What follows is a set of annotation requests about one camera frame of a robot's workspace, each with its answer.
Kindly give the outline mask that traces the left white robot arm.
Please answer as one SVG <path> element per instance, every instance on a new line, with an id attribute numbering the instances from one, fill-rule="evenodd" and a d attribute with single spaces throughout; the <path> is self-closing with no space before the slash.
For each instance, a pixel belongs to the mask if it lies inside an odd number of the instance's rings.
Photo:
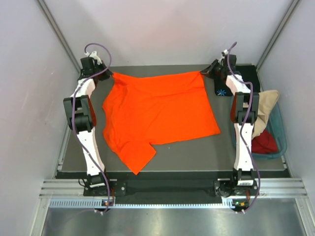
<path id="1" fill-rule="evenodd" d="M 98 151 L 95 127 L 96 115 L 91 102 L 91 95 L 100 80 L 109 78 L 112 73 L 105 71 L 106 66 L 97 54 L 85 52 L 81 59 L 82 69 L 74 93 L 63 100 L 63 106 L 69 128 L 77 139 L 87 167 L 86 188 L 95 188 L 106 195 L 111 191 L 112 184 L 105 174 L 105 166 Z"/>

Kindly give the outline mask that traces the beige t shirt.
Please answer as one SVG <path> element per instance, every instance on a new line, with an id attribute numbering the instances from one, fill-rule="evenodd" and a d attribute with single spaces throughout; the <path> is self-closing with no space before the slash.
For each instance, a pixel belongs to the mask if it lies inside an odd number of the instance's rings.
<path id="1" fill-rule="evenodd" d="M 258 115 L 254 123 L 252 139 L 259 136 L 267 127 L 269 116 L 279 97 L 280 93 L 277 90 L 266 90 L 259 93 Z"/>

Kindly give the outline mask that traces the red t shirt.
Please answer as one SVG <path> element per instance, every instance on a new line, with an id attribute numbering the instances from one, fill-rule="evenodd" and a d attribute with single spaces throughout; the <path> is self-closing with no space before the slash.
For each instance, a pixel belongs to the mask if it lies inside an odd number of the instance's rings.
<path id="1" fill-rule="evenodd" d="M 271 154 L 278 152 L 278 146 L 274 137 L 264 130 L 259 136 L 252 140 L 252 153 Z"/>

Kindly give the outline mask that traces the teal plastic laundry basket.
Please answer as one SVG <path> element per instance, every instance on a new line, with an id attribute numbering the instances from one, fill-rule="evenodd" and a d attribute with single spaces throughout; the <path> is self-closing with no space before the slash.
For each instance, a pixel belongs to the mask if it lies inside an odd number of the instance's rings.
<path id="1" fill-rule="evenodd" d="M 276 140 L 278 146 L 278 152 L 271 153 L 271 154 L 256 154 L 252 153 L 253 158 L 255 159 L 277 159 L 280 158 L 282 155 L 285 154 L 287 149 L 287 141 L 284 131 L 284 124 L 281 115 L 281 111 L 276 103 L 275 107 L 273 108 L 270 116 L 269 121 L 267 123 L 267 127 L 265 128 Z"/>

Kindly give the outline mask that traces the folded black t shirt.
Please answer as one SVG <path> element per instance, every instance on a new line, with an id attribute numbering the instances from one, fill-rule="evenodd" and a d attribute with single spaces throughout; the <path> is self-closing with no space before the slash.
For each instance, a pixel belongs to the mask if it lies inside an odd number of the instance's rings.
<path id="1" fill-rule="evenodd" d="M 254 65 L 238 65 L 234 73 L 239 72 L 244 82 L 251 82 L 253 85 L 254 92 L 260 92 L 261 86 Z M 233 94 L 231 90 L 225 85 L 220 78 L 214 79 L 214 92 L 217 96 L 228 96 L 231 97 Z"/>

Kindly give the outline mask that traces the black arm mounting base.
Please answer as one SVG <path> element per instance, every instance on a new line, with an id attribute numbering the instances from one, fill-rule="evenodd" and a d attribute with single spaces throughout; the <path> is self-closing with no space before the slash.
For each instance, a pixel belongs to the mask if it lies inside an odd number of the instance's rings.
<path id="1" fill-rule="evenodd" d="M 111 196 L 121 204 L 218 203 L 214 182 L 231 171 L 108 172 Z"/>

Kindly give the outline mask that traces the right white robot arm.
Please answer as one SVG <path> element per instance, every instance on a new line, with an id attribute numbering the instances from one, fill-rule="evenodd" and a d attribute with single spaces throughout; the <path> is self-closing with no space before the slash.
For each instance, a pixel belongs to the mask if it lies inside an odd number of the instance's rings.
<path id="1" fill-rule="evenodd" d="M 258 117 L 259 93 L 253 91 L 251 82 L 244 82 L 239 72 L 234 72 L 236 55 L 224 50 L 221 58 L 214 60 L 200 73 L 225 83 L 233 95 L 230 119 L 236 137 L 236 158 L 230 190 L 237 195 L 254 186 L 254 164 L 252 161 L 252 134 Z"/>

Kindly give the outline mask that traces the orange t shirt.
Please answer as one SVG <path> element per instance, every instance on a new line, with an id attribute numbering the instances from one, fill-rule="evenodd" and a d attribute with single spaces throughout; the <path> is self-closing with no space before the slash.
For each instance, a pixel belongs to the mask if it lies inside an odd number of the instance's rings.
<path id="1" fill-rule="evenodd" d="M 105 141 L 134 173 L 155 146 L 218 135 L 203 76 L 198 71 L 137 78 L 118 72 L 102 107 Z"/>

